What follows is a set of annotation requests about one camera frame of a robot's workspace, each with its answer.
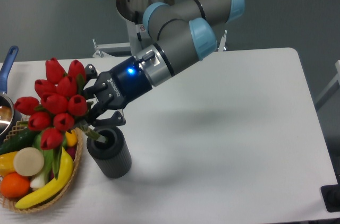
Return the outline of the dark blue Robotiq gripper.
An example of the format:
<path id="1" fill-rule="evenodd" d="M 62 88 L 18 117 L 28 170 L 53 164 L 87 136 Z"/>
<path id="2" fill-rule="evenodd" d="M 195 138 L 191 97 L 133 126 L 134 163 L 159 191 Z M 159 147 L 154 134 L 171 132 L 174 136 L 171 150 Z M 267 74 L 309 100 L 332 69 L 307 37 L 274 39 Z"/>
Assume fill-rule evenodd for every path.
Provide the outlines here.
<path id="1" fill-rule="evenodd" d="M 82 89 L 84 97 L 97 98 L 97 103 L 85 117 L 94 127 L 118 127 L 126 124 L 123 108 L 152 89 L 151 83 L 135 57 L 130 57 L 111 70 L 98 71 L 92 64 L 85 67 L 86 79 Z M 114 110 L 110 118 L 98 119 L 107 110 Z"/>

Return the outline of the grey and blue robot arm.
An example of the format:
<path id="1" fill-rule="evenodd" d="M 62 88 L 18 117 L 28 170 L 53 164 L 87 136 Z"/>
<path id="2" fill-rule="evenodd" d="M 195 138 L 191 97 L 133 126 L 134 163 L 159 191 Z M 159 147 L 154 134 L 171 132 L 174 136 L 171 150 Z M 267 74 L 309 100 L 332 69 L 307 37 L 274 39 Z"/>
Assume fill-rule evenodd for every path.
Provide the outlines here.
<path id="1" fill-rule="evenodd" d="M 119 14 L 142 25 L 146 47 L 95 76 L 85 90 L 97 103 L 85 117 L 95 127 L 125 124 L 122 111 L 136 98 L 203 60 L 217 49 L 213 26 L 239 18 L 244 0 L 116 0 Z"/>

